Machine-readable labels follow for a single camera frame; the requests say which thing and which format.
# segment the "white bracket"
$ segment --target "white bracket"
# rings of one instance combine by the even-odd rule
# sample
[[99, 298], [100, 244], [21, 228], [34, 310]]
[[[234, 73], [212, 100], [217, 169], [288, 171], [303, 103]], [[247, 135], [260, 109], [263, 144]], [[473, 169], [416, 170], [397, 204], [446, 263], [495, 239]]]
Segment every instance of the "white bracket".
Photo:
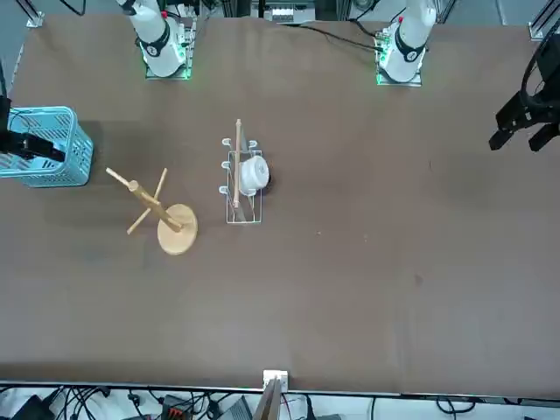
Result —
[[280, 380], [282, 393], [288, 392], [288, 371], [287, 370], [263, 370], [262, 389], [266, 389], [270, 381]]
[[40, 28], [43, 26], [43, 21], [45, 20], [45, 13], [38, 11], [37, 15], [33, 19], [27, 19], [28, 28]]

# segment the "wooden stand base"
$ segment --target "wooden stand base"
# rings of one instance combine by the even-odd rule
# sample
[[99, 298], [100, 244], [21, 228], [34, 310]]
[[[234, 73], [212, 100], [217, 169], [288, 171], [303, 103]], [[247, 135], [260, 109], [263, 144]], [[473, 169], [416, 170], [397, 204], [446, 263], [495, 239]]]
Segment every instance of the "wooden stand base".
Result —
[[171, 256], [178, 256], [193, 245], [199, 224], [193, 210], [184, 204], [174, 204], [167, 209], [167, 213], [179, 223], [184, 224], [180, 232], [173, 232], [161, 220], [157, 224], [157, 238], [161, 248]]

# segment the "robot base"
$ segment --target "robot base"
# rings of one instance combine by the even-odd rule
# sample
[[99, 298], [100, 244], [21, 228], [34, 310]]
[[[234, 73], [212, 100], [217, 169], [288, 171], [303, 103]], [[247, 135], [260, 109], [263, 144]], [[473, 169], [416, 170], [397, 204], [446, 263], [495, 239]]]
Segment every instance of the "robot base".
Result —
[[192, 15], [188, 16], [192, 19], [191, 27], [187, 29], [183, 29], [184, 26], [181, 24], [178, 26], [180, 30], [179, 33], [179, 45], [177, 45], [178, 53], [181, 57], [186, 57], [185, 64], [181, 65], [177, 71], [172, 74], [171, 76], [167, 77], [159, 77], [156, 76], [151, 70], [150, 67], [146, 65], [146, 80], [154, 81], [154, 80], [161, 80], [167, 79], [172, 81], [188, 81], [191, 79], [191, 75], [193, 73], [193, 50], [194, 50], [194, 40], [196, 38], [196, 22], [197, 17], [192, 13]]
[[406, 82], [398, 82], [391, 80], [382, 70], [380, 64], [385, 60], [386, 51], [391, 47], [391, 27], [384, 28], [382, 32], [376, 34], [374, 39], [375, 46], [380, 46], [385, 52], [375, 52], [375, 82], [379, 86], [396, 85], [396, 86], [412, 86], [413, 88], [420, 88], [422, 86], [422, 77], [420, 75], [420, 68], [418, 68], [416, 75], [412, 80]]

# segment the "wooden stick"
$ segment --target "wooden stick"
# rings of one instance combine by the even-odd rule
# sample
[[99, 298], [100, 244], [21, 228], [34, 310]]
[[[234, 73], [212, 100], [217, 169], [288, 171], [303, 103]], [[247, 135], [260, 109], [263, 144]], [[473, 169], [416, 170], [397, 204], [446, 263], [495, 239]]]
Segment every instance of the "wooden stick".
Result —
[[165, 177], [167, 176], [167, 168], [161, 173], [159, 178], [159, 183], [157, 184], [156, 193], [154, 194], [154, 199], [158, 199], [159, 193], [161, 193], [161, 188], [164, 186]]
[[242, 120], [235, 123], [234, 208], [239, 207], [239, 149], [242, 144]]
[[[162, 172], [161, 177], [159, 179], [159, 183], [157, 184], [156, 193], [154, 194], [154, 199], [156, 200], [158, 199], [159, 193], [161, 193], [161, 189], [164, 186], [166, 175], [167, 175], [167, 168], [164, 168], [164, 171]], [[140, 214], [140, 217], [136, 219], [134, 223], [132, 223], [132, 226], [129, 227], [126, 233], [130, 235], [132, 232], [134, 232], [134, 230], [138, 227], [138, 225], [142, 223], [142, 221], [148, 216], [148, 214], [150, 214], [150, 211], [151, 211], [150, 208], [146, 208], [143, 211], [143, 213]]]
[[105, 172], [108, 173], [111, 177], [113, 177], [117, 181], [119, 181], [121, 184], [123, 184], [125, 186], [129, 186], [129, 181], [124, 179], [122, 176], [120, 176], [118, 173], [113, 171], [111, 168], [105, 169]]
[[129, 191], [136, 195], [136, 197], [143, 202], [145, 206], [153, 210], [157, 216], [165, 223], [169, 229], [173, 232], [180, 232], [183, 225], [173, 219], [163, 207], [161, 207], [161, 203], [151, 197], [141, 186], [138, 184], [137, 181], [130, 181], [129, 182]]
[[134, 223], [132, 223], [132, 225], [127, 229], [126, 233], [128, 235], [130, 235], [132, 232], [134, 232], [134, 230], [138, 227], [138, 225], [140, 223], [142, 223], [142, 221], [148, 216], [148, 214], [150, 214], [151, 208], [146, 208], [142, 214], [140, 214], [140, 217], [138, 219], [136, 219], [136, 221]]

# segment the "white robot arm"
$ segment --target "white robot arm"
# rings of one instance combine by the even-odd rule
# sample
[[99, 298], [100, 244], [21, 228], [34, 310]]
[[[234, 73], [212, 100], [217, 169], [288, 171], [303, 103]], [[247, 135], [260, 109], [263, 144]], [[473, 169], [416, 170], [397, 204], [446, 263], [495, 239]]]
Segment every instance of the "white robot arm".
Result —
[[380, 63], [392, 81], [405, 83], [417, 74], [437, 16], [433, 0], [407, 0], [402, 19], [388, 29], [390, 45], [386, 59]]
[[174, 74], [185, 64], [186, 56], [180, 45], [184, 42], [179, 24], [172, 18], [164, 19], [157, 0], [116, 0], [122, 11], [129, 15], [144, 60], [158, 77]]

